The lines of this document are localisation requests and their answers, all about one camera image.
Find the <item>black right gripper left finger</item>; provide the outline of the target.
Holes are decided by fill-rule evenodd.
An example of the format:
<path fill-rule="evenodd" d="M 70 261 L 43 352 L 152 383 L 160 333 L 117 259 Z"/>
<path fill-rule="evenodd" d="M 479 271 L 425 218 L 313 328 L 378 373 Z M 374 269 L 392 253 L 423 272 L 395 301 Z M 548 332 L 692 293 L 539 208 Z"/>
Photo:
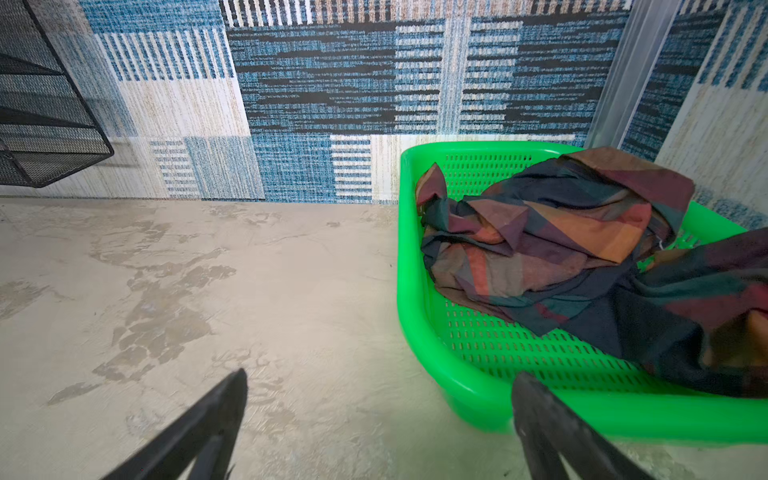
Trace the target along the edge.
<path fill-rule="evenodd" d="M 240 368 L 105 477 L 228 479 L 247 399 L 247 374 Z"/>

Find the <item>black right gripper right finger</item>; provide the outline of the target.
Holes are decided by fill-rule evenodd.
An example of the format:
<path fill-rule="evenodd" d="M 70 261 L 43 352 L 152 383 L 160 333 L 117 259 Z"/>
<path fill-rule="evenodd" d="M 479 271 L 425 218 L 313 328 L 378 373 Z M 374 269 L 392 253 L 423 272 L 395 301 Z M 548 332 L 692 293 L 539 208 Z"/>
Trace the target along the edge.
<path fill-rule="evenodd" d="M 533 479 L 567 479 L 565 464 L 582 479 L 651 477 L 533 375 L 517 374 L 511 404 Z"/>

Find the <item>plaid long sleeve shirt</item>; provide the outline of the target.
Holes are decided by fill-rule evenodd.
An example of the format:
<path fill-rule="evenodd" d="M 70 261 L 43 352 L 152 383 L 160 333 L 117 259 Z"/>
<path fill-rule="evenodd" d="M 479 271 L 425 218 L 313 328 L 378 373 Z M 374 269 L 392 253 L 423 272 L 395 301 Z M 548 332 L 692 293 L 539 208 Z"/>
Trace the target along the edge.
<path fill-rule="evenodd" d="M 460 200 L 438 166 L 415 187 L 421 250 L 452 302 L 538 335 L 566 331 L 689 389 L 767 394 L 767 232 L 676 249 L 686 176 L 601 147 Z"/>

